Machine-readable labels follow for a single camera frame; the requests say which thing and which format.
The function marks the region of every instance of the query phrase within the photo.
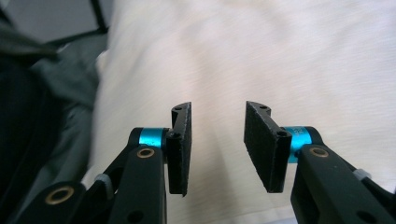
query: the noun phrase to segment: black plastic bracket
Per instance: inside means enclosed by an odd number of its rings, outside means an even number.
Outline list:
[[[283,191],[291,135],[271,119],[271,108],[247,102],[244,142],[268,192]]]

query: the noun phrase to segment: black bag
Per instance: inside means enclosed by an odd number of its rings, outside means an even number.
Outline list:
[[[62,110],[26,64],[0,55],[0,223],[21,203],[57,141]]]

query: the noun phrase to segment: screw hole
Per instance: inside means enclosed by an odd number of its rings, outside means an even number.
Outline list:
[[[277,132],[276,134],[277,136],[281,136],[281,137],[285,137],[288,135],[286,132]]]
[[[376,223],[376,218],[368,212],[358,211],[356,215],[367,223]]]
[[[143,213],[141,211],[133,211],[128,216],[129,223],[138,223],[143,219]]]
[[[74,189],[70,186],[60,187],[53,190],[46,198],[46,203],[56,205],[67,201],[74,194]]]
[[[152,157],[152,155],[154,155],[154,150],[151,148],[143,148],[137,152],[137,157],[142,159]]]
[[[322,148],[318,148],[318,147],[312,147],[309,149],[309,151],[317,157],[328,157],[329,156],[329,152],[327,152],[326,150],[322,149]]]

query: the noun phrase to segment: gray fabric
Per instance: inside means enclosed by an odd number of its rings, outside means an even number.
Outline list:
[[[7,23],[0,21],[0,54],[55,56],[56,49],[22,35]]]
[[[61,60],[40,60],[33,65],[52,93],[64,99],[64,124],[56,148],[38,173],[22,210],[44,188],[61,181],[80,181],[91,149],[92,110],[99,83],[96,57],[106,47],[106,36],[89,37],[66,46]]]
[[[99,83],[96,57],[105,46],[104,35],[81,39],[62,49],[59,61],[43,59],[32,69],[48,83],[55,96],[92,109]]]

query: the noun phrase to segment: white fabric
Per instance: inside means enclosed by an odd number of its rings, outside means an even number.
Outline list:
[[[118,0],[96,104],[87,181],[134,127],[171,127],[192,102],[189,192],[168,223],[291,223],[290,192],[267,194],[243,143],[246,100],[325,143],[389,191],[396,186],[396,3]]]

